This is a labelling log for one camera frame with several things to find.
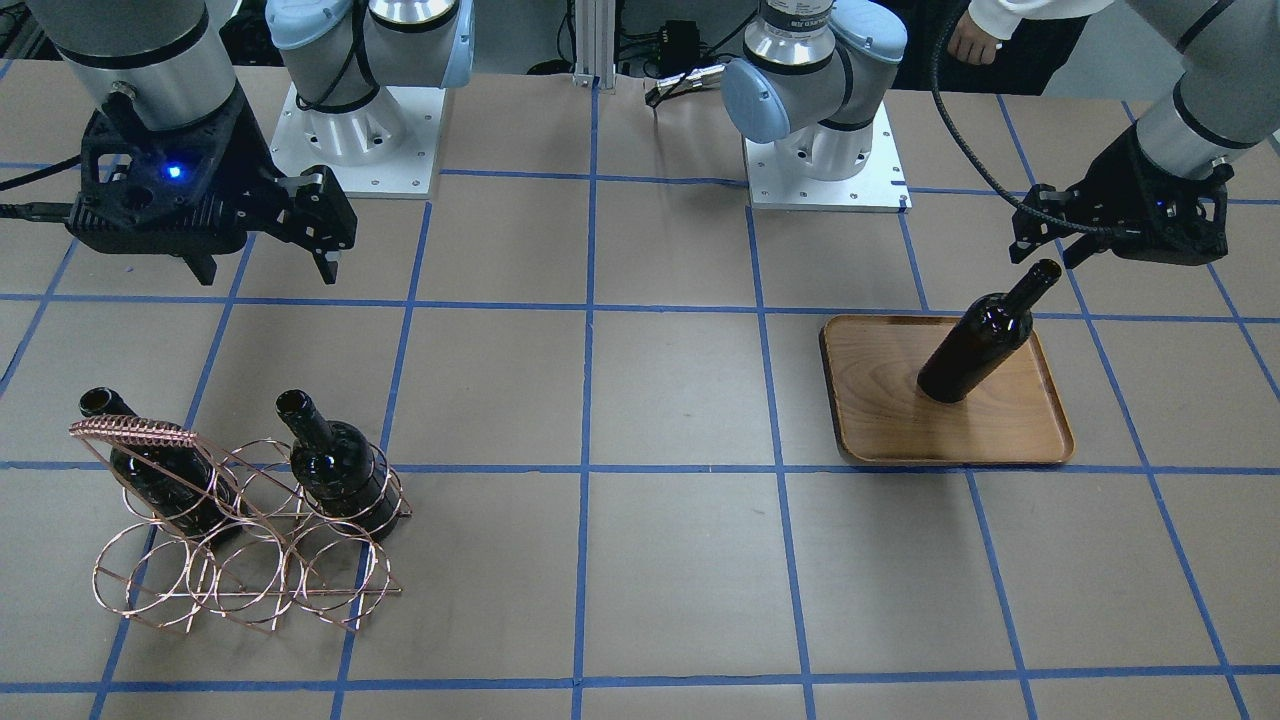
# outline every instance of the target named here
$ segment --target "wooden tray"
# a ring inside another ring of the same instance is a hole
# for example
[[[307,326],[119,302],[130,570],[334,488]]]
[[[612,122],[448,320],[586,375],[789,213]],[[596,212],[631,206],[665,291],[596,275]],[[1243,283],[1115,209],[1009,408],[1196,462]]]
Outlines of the wooden tray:
[[[887,465],[1066,462],[1075,439],[1036,333],[960,402],[937,402],[915,386],[955,322],[840,315],[827,323],[822,359],[840,445]]]

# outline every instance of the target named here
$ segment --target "blue tape line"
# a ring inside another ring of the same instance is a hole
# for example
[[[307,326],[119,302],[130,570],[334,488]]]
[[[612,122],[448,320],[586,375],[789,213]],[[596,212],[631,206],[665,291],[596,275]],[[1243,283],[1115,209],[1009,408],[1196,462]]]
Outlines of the blue tape line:
[[[748,187],[746,181],[733,178],[659,178],[652,176],[602,176],[593,168],[584,173],[540,173],[526,170],[471,170],[462,168],[445,168],[442,176],[462,176],[480,178],[524,178],[524,179],[567,179],[567,181],[595,181],[595,182],[634,182],[652,184],[721,184],[726,187]]]
[[[914,255],[914,249],[909,250],[909,259]],[[913,268],[918,273],[918,266]],[[918,282],[918,293],[923,290]],[[0,295],[0,301],[14,300],[31,302],[38,300],[41,295],[17,293],[12,296]],[[54,293],[50,302],[132,302],[154,305],[220,305],[225,304],[225,297],[205,296],[157,296],[157,295],[60,295]],[[324,306],[324,307],[404,307],[401,300],[362,300],[362,299],[320,299],[320,297],[234,297],[234,305],[268,305],[268,306]],[[445,310],[532,310],[532,311],[567,311],[581,313],[586,310],[580,302],[489,302],[489,301],[463,301],[463,300],[415,300],[411,302],[415,309],[431,307]],[[608,313],[719,313],[751,315],[759,309],[745,305],[630,305],[611,304],[594,305],[594,310]],[[765,307],[769,315],[961,315],[959,310],[922,310],[916,307]],[[1080,313],[1039,313],[1039,318],[1056,320],[1082,320]],[[1121,314],[1092,314],[1096,320],[1115,320],[1121,323],[1229,323],[1239,322],[1247,324],[1280,324],[1280,318],[1263,316],[1228,316],[1228,315],[1121,315]]]
[[[63,254],[63,261],[58,264],[58,269],[54,270],[54,277],[49,281],[49,287],[45,288],[45,293],[40,297],[40,306],[36,307],[35,315],[32,315],[31,322],[27,323],[27,332],[22,334],[22,340],[18,341],[18,347],[13,351],[13,357],[9,359],[9,365],[5,368],[4,375],[0,377],[0,398],[4,397],[5,392],[9,389],[9,383],[13,382],[13,377],[18,373],[18,366],[22,364],[22,359],[27,355],[27,348],[31,347],[31,338],[36,336],[36,328],[40,327],[40,320],[44,319],[45,310],[49,309],[50,299],[58,290],[58,283],[63,281],[63,275],[67,273],[67,266],[70,265],[77,245],[79,243],[72,241],[67,246],[67,252]]]
[[[911,278],[915,279],[915,292],[920,297],[920,309],[929,310],[929,299],[924,295],[924,277],[920,275],[920,263],[915,258],[915,245],[911,242],[911,228],[906,225],[906,215],[897,215],[897,225],[902,231],[902,241],[906,243],[906,260],[911,265]]]
[[[383,430],[379,436],[379,447],[388,447],[392,438],[392,424],[396,419],[396,402],[399,397],[399,383],[401,377],[404,370],[404,354],[408,348],[410,332],[413,327],[413,301],[417,299],[417,286],[419,275],[422,272],[422,258],[426,255],[426,238],[430,234],[431,228],[431,204],[426,202],[422,206],[422,220],[419,223],[417,229],[417,247],[413,251],[413,270],[410,275],[408,292],[404,297],[404,316],[401,322],[401,334],[399,341],[396,343],[396,363],[392,368],[392,382],[387,391],[387,410],[383,413]],[[356,578],[355,584],[360,587],[362,584],[362,578],[365,573],[369,571],[371,550],[365,547],[360,553],[360,561],[356,565]],[[355,623],[356,618],[364,611],[364,598],[357,598],[356,602],[351,603],[351,610],[347,614],[348,623]],[[342,720],[342,707],[347,698],[348,678],[351,676],[351,660],[356,653],[356,633],[348,632],[347,637],[342,641],[342,657],[338,661],[338,676],[337,687],[333,691],[333,703],[329,706],[330,720]]]
[[[1240,327],[1240,334],[1244,336],[1244,342],[1249,343],[1249,352],[1253,352],[1253,359],[1258,361],[1258,368],[1262,370],[1262,377],[1267,379],[1267,384],[1271,386],[1271,395],[1280,400],[1280,386],[1276,386],[1276,378],[1271,374],[1271,368],[1267,366],[1266,359],[1262,357],[1262,352],[1258,351],[1258,346],[1253,342],[1253,334],[1249,333],[1249,328],[1240,319],[1240,311],[1235,307],[1235,301],[1231,300],[1231,293],[1226,291],[1226,284],[1222,278],[1217,274],[1217,268],[1212,263],[1208,265],[1208,274],[1212,275],[1213,283],[1217,284],[1217,291],[1222,293],[1222,300],[1226,301],[1226,309],[1231,311],[1233,320]]]
[[[991,524],[987,521],[987,510],[982,503],[982,492],[978,489],[978,478],[973,470],[965,473],[969,483],[969,497],[973,500],[973,510],[978,516],[978,529],[982,532],[982,544],[987,548],[987,562],[991,565],[991,579],[996,584],[996,597],[1000,600],[1000,614],[1005,619],[1005,632],[1009,633],[1009,650],[1014,656],[1014,669],[1018,671],[1018,684],[1023,689],[1023,702],[1027,705],[1028,720],[1037,720],[1036,698],[1032,696],[1032,684],[1027,678],[1027,662],[1023,660],[1023,647],[1018,642],[1018,628],[1014,625],[1014,611],[1009,605],[1009,593],[1005,591],[1005,579],[1000,571],[1000,560],[996,557],[996,543],[991,537]]]
[[[1235,675],[1280,675],[1280,665],[1235,665]],[[1029,680],[1080,680],[1101,678],[1213,678],[1221,676],[1217,665],[1151,665],[1128,667],[1043,667],[1029,669]],[[1016,670],[942,670],[905,673],[819,673],[810,676],[815,685],[861,684],[929,684],[929,683],[983,683],[1018,680]],[[580,685],[586,689],[603,688],[713,688],[751,685],[799,685],[799,674],[768,675],[626,675],[588,676]],[[93,692],[99,683],[0,683],[0,694],[83,694]],[[109,693],[274,693],[274,692],[333,692],[335,680],[118,680],[110,683]],[[347,692],[375,691],[540,691],[570,689],[572,678],[379,678],[348,680]]]
[[[223,345],[223,337],[227,336],[227,325],[230,324],[232,311],[236,309],[234,299],[236,293],[239,292],[241,283],[244,281],[244,270],[248,268],[250,255],[253,252],[253,243],[257,241],[257,233],[251,233],[244,243],[244,250],[241,252],[239,265],[236,268],[236,278],[232,279],[232,287],[223,299],[223,316],[218,320],[218,329],[214,332],[214,340],[209,343],[209,355],[205,356],[205,366],[200,372],[200,380],[196,383],[196,392],[191,397],[191,405],[187,407],[187,419],[183,421],[183,427],[189,428],[196,424],[196,413],[200,410],[200,401],[205,397],[205,388],[209,387],[209,377],[214,372],[214,361],[218,359],[218,350]]]
[[[1005,122],[1009,124],[1010,137],[1014,140],[1014,146],[1018,147],[1020,156],[1025,159],[1023,152],[1021,140],[1018,137],[1018,129],[1014,127],[1012,119],[1009,117],[1005,109],[1005,101],[1002,97],[997,96],[1000,101],[1001,110],[1005,111]],[[1036,183],[1036,176],[1032,173],[1030,164],[1025,165],[1028,179],[1032,184]],[[1055,240],[1053,245],[1057,247],[1059,252],[1064,251],[1062,241]],[[1138,452],[1138,459],[1142,466],[1147,469],[1147,483],[1151,487],[1152,496],[1156,500],[1156,507],[1160,511],[1161,520],[1165,523],[1165,530],[1169,534],[1169,541],[1174,547],[1174,553],[1178,556],[1178,564],[1183,569],[1183,575],[1187,579],[1187,585],[1190,588],[1192,598],[1196,601],[1196,607],[1199,610],[1201,620],[1204,624],[1204,630],[1208,634],[1210,643],[1213,646],[1213,653],[1217,656],[1219,665],[1226,676],[1226,684],[1231,691],[1231,697],[1235,700],[1235,707],[1240,712],[1240,720],[1249,720],[1249,711],[1244,705],[1244,696],[1240,693],[1240,685],[1235,680],[1235,675],[1230,671],[1230,664],[1226,659],[1226,652],[1222,648],[1221,638],[1217,634],[1217,629],[1213,625],[1213,620],[1208,612],[1208,605],[1204,602],[1204,596],[1201,593],[1199,584],[1196,582],[1196,574],[1192,573],[1190,562],[1187,559],[1187,553],[1183,551],[1181,539],[1178,537],[1178,529],[1174,527],[1174,519],[1165,506],[1164,493],[1160,489],[1160,482],[1156,479],[1156,474],[1151,471],[1151,459],[1147,456],[1147,451],[1142,445],[1142,438],[1138,434],[1138,427],[1133,420],[1133,415],[1129,411],[1129,404],[1125,401],[1124,392],[1120,389],[1120,382],[1115,374],[1115,369],[1111,365],[1111,359],[1107,355],[1106,348],[1102,345],[1102,337],[1098,334],[1097,325],[1093,322],[1093,316],[1089,314],[1089,306],[1084,300],[1084,292],[1080,290],[1080,284],[1076,281],[1075,272],[1068,270],[1068,279],[1071,282],[1071,290],[1075,292],[1075,299],[1080,305],[1080,313],[1084,315],[1084,324],[1089,328],[1089,336],[1093,338],[1093,345],[1097,347],[1098,359],[1102,361],[1102,368],[1107,374],[1107,382],[1111,384],[1111,391],[1115,393],[1116,402],[1120,405],[1120,413],[1124,416],[1125,425],[1129,429],[1129,436],[1133,439],[1134,448]]]
[[[1280,665],[1233,665],[1236,675],[1280,675]]]
[[[531,179],[576,179],[589,181],[591,176],[582,173],[530,173],[524,170],[465,170],[444,168],[442,176],[463,176],[474,178],[531,178]]]
[[[417,250],[413,254],[413,274],[410,275],[408,297],[404,304],[404,319],[401,322],[401,337],[396,346],[396,364],[392,366],[392,384],[387,395],[387,411],[383,414],[383,432],[379,447],[390,447],[392,423],[396,420],[396,405],[399,401],[399,383],[404,374],[404,354],[408,351],[410,332],[413,327],[413,301],[417,300],[419,275],[422,273],[422,258],[426,256],[426,238],[431,232],[431,204],[422,208],[422,222],[417,231]]]
[[[911,186],[911,192],[920,192],[924,195],[979,195],[983,197],[1000,197],[1000,193],[995,190],[966,190],[966,188],[954,188],[954,187],[915,187]]]
[[[70,694],[97,691],[97,683],[0,683],[0,694]]]
[[[582,336],[582,447],[579,469],[577,564],[573,580],[573,693],[571,720],[582,719],[582,678],[586,674],[586,573],[591,500],[591,378],[595,364],[595,245],[600,161],[600,82],[591,85],[591,159],[586,210],[586,323]]]
[[[360,553],[360,561],[356,564],[356,587],[360,587],[361,578],[369,570],[369,555],[370,547],[365,546]],[[357,597],[351,603],[347,620],[355,621],[360,616],[362,606],[364,597]],[[335,687],[333,688],[333,705],[329,706],[329,720],[342,720],[342,705],[347,697],[347,676],[351,674],[351,656],[355,655],[355,651],[356,633],[348,632],[347,637],[342,639],[342,659],[338,661],[338,678],[334,680]]]
[[[760,357],[764,363],[764,393],[769,406],[769,436],[773,442],[773,471],[778,486],[778,512],[782,520],[782,548],[787,561],[787,583],[791,588],[791,618],[795,623],[796,653],[800,661],[800,680],[804,691],[805,717],[817,720],[818,707],[813,696],[813,673],[809,665],[809,635],[804,624],[804,603],[800,598],[800,577],[796,570],[795,536],[791,532],[791,501],[787,493],[787,474],[782,457],[782,427],[778,420],[778,397],[773,383],[773,355],[769,351],[769,323],[764,311],[764,279],[760,272],[760,250],[755,237],[755,215],[751,206],[746,213],[746,237],[751,250],[751,279],[755,286],[756,324],[760,331]]]
[[[111,693],[293,693],[333,692],[330,680],[127,680]]]
[[[347,692],[367,691],[562,691],[573,687],[572,678],[466,678],[466,679],[375,679],[348,680]]]
[[[147,539],[142,543],[142,557],[146,557],[155,546],[156,539],[156,527],[151,525],[147,529]],[[138,596],[142,592],[142,580],[146,578],[147,566],[150,560],[141,562],[136,569],[131,580],[133,587],[129,589],[129,607],[137,607]],[[115,666],[120,661],[120,653],[124,652],[124,641],[129,635],[129,619],[120,618],[115,625],[115,638],[111,641],[111,652],[106,656],[106,665],[102,667],[102,679],[99,682],[97,692],[93,693],[93,706],[90,708],[88,719],[99,720],[102,716],[102,707],[106,706],[106,696],[111,692],[111,680],[115,676]]]
[[[1009,105],[1005,104],[1005,96],[997,95],[996,102],[1000,105],[1000,114],[1005,118],[1005,126],[1009,127],[1009,133],[1014,138],[1014,149],[1018,150],[1018,159],[1023,163],[1023,172],[1027,173],[1028,184],[1036,184],[1036,173],[1032,172],[1032,163],[1027,159],[1027,151],[1023,150],[1023,143],[1018,140],[1018,131],[1014,129],[1014,118],[1009,114]]]
[[[724,187],[748,187],[746,181],[731,178],[655,178],[649,176],[599,176],[600,182],[634,182],[652,184],[719,184]]]
[[[413,474],[486,474],[486,475],[524,475],[530,473],[572,475],[582,471],[582,465],[451,465],[451,464],[396,464],[402,473]],[[44,470],[44,471],[70,471],[70,470],[101,470],[106,471],[99,462],[90,461],[56,461],[56,460],[0,460],[0,470]],[[586,470],[593,474],[772,474],[776,465],[588,465]],[[1235,466],[1196,466],[1196,465],[783,465],[788,475],[796,474],[845,474],[845,475],[895,475],[895,474],[956,474],[965,470],[974,471],[1028,471],[1028,473],[1060,473],[1071,475],[1108,474],[1108,475],[1143,475],[1155,473],[1157,475],[1193,475],[1193,477],[1280,477],[1280,468],[1235,468]]]

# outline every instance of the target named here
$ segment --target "person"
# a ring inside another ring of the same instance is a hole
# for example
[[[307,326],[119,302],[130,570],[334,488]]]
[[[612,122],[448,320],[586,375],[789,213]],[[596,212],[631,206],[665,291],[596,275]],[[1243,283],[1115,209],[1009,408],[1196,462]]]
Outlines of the person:
[[[940,60],[940,86],[959,92],[1042,95],[1053,73],[1071,56],[1089,15],[1110,4],[1111,0],[970,0]],[[904,18],[908,49],[893,87],[928,90],[929,55],[955,4],[923,0],[895,5],[895,9],[910,5],[910,15]]]

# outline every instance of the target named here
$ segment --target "light blue joint cap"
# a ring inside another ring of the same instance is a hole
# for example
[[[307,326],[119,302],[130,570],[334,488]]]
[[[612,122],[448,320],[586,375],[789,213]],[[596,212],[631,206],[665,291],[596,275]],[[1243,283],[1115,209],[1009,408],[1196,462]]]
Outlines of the light blue joint cap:
[[[721,96],[728,119],[751,142],[773,142],[791,135],[791,120],[782,100],[751,63],[739,58],[724,68]]]
[[[471,0],[461,0],[458,6],[458,24],[453,33],[453,50],[449,53],[449,61],[444,65],[444,77],[440,87],[462,87],[471,82],[471,65],[475,60],[475,13]]]
[[[268,0],[271,44],[280,50],[297,50],[333,29],[348,12],[351,0]]]
[[[869,0],[842,0],[828,22],[836,37],[850,50],[899,64],[906,51],[906,27],[888,8]]]

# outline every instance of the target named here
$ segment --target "black electronic device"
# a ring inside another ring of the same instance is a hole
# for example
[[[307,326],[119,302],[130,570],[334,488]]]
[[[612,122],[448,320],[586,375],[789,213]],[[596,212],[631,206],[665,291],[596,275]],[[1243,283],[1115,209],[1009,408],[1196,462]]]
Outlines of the black electronic device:
[[[698,67],[699,42],[698,23],[667,20],[658,31],[658,74],[675,76]]]

